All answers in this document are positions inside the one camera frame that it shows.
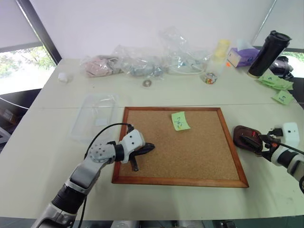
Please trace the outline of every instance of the table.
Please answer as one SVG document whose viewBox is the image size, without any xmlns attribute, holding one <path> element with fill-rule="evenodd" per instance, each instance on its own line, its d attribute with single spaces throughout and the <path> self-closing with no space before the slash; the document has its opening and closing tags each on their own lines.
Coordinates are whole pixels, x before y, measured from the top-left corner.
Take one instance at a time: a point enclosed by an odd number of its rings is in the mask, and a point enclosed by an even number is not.
<svg viewBox="0 0 304 228">
<path fill-rule="evenodd" d="M 222 109 L 230 132 L 236 125 L 246 125 L 266 133 L 276 124 L 297 122 L 304 135 L 304 111 L 299 104 L 274 102 L 270 96 L 275 91 L 233 68 L 225 75 L 231 79 L 223 76 L 214 85 L 205 85 L 197 76 L 169 76 L 148 89 L 124 75 L 87 79 L 75 74 L 70 84 L 57 82 L 59 72 L 72 72 L 77 66 L 75 60 L 60 62 L 0 154 L 0 216 L 37 218 L 82 161 L 87 145 L 73 141 L 69 131 L 86 93 L 117 93 L 118 122 L 127 105 L 216 106 Z M 229 83 L 235 87 L 227 89 Z M 155 93 L 162 99 L 156 99 Z M 119 130 L 114 133 L 116 140 Z M 303 150 L 303 140 L 298 148 Z M 239 148 L 237 152 L 248 189 L 112 184 L 113 164 L 108 165 L 88 196 L 84 219 L 209 220 L 304 214 L 303 194 L 285 168 Z"/>
</svg>

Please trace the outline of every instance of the black thermos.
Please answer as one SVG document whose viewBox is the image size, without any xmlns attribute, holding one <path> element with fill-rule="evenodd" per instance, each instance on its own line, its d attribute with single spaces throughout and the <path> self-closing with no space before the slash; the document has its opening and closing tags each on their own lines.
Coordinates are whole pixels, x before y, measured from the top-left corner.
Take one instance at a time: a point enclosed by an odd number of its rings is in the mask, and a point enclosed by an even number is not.
<svg viewBox="0 0 304 228">
<path fill-rule="evenodd" d="M 280 53 L 289 45 L 290 40 L 291 38 L 283 33 L 271 31 L 248 70 L 248 75 L 252 77 L 262 76 Z"/>
</svg>

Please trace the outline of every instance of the tissue box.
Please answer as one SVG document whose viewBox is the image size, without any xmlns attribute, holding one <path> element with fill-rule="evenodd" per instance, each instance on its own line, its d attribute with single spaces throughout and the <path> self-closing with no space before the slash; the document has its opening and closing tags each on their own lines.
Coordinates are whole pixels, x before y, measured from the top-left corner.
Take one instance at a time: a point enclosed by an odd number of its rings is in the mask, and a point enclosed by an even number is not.
<svg viewBox="0 0 304 228">
<path fill-rule="evenodd" d="M 255 48 L 243 49 L 238 51 L 236 47 L 233 47 L 228 53 L 227 60 L 234 67 L 250 66 L 256 59 L 258 52 L 259 51 Z"/>
</svg>

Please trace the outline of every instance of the wooden frame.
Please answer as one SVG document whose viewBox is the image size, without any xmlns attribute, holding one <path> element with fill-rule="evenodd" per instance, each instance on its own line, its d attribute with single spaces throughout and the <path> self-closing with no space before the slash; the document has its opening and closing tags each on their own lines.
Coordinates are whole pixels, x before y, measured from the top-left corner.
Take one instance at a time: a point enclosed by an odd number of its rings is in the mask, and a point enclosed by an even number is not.
<svg viewBox="0 0 304 228">
<path fill-rule="evenodd" d="M 114 165 L 112 183 L 119 184 L 153 184 L 153 185 L 180 185 L 180 186 L 205 186 L 205 187 L 232 187 L 232 188 L 248 188 L 248 182 L 243 171 L 241 162 L 238 158 L 236 148 L 233 144 L 229 130 L 227 128 L 223 113 L 220 108 L 185 108 L 185 107 L 125 107 L 123 114 L 123 122 L 128 120 L 129 111 L 216 111 L 225 134 L 230 152 L 238 173 L 239 180 L 207 180 L 207 179 L 180 179 L 180 178 L 154 178 L 154 177 L 128 177 L 119 176 L 121 167 L 120 162 Z M 122 126 L 120 140 L 125 136 L 126 126 Z"/>
</svg>

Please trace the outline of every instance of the clear plastic tray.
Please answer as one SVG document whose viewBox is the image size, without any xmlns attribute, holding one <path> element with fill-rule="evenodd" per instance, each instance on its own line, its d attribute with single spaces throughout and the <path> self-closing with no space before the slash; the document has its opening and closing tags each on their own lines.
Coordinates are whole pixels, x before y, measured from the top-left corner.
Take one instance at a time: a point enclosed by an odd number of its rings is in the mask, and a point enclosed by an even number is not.
<svg viewBox="0 0 304 228">
<path fill-rule="evenodd" d="M 116 121 L 117 104 L 116 94 L 89 94 L 79 109 L 71 138 L 89 144 L 102 129 Z M 101 143 L 113 141 L 113 129 L 104 131 L 97 140 Z"/>
</svg>

